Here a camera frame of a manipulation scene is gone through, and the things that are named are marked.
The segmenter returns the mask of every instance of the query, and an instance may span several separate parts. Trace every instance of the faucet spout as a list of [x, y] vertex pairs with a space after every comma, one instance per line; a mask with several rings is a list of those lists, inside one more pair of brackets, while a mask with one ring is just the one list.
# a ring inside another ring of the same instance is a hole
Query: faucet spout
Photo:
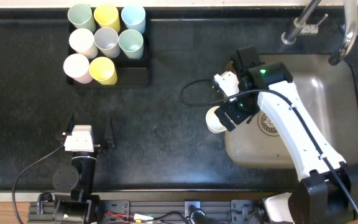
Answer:
[[358, 13], [356, 0], [344, 0], [346, 18], [345, 36], [341, 48], [333, 53], [328, 62], [337, 65], [351, 51], [358, 32]]

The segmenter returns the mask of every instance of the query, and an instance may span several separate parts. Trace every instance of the faucet handle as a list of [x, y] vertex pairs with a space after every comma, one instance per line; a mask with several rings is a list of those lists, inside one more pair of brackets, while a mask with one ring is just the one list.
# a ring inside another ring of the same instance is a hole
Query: faucet handle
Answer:
[[316, 35], [318, 33], [318, 27], [327, 17], [328, 14], [325, 14], [324, 17], [317, 24], [306, 24], [302, 28], [300, 35]]

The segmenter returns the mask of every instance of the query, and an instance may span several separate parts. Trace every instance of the yellow cup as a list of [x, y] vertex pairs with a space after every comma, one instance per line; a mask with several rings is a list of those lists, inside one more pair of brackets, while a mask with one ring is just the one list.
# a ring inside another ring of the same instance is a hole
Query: yellow cup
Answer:
[[102, 85], [114, 85], [117, 82], [114, 63], [106, 57], [95, 58], [89, 65], [89, 73]]
[[121, 29], [118, 9], [113, 4], [103, 4], [96, 7], [93, 16], [101, 27], [110, 27], [117, 32]]

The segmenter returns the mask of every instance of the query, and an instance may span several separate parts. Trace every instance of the stainless steel sink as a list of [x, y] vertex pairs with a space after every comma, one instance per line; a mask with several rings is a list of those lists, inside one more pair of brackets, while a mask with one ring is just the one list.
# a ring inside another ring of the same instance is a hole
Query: stainless steel sink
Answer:
[[[353, 72], [346, 62], [328, 64], [329, 55], [261, 55], [281, 61], [293, 75], [301, 100], [319, 130], [347, 163], [358, 162], [358, 107]], [[230, 158], [250, 168], [292, 168], [283, 141], [263, 113], [225, 133]]]

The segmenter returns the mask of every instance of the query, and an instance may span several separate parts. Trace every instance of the black tray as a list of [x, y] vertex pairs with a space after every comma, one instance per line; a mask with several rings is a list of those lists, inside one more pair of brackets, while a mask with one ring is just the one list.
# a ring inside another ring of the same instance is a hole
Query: black tray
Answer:
[[[122, 21], [121, 18], [121, 11], [122, 9], [119, 9], [119, 19], [120, 19], [120, 26], [121, 29], [118, 32], [118, 35], [120, 35], [123, 31], [127, 30], [127, 27]], [[96, 23], [96, 30], [100, 29], [99, 24]], [[70, 23], [70, 26], [68, 28], [69, 32], [72, 33], [76, 27]], [[116, 58], [110, 58], [112, 62], [114, 63], [114, 66], [117, 71], [117, 83], [115, 85], [102, 85], [96, 80], [92, 80], [92, 82], [88, 84], [82, 84], [77, 81], [75, 81], [72, 77], [69, 77], [66, 75], [66, 82], [69, 85], [73, 85], [80, 88], [145, 88], [150, 83], [150, 64], [149, 64], [149, 58], [150, 58], [150, 43], [149, 43], [149, 18], [147, 17], [146, 13], [146, 31], [142, 34], [143, 35], [143, 56], [140, 59], [129, 59], [127, 55], [121, 50], [121, 53]], [[75, 54], [75, 50], [73, 50], [70, 45], [68, 46], [68, 55]], [[100, 50], [98, 50], [98, 55], [95, 57], [106, 57]]]

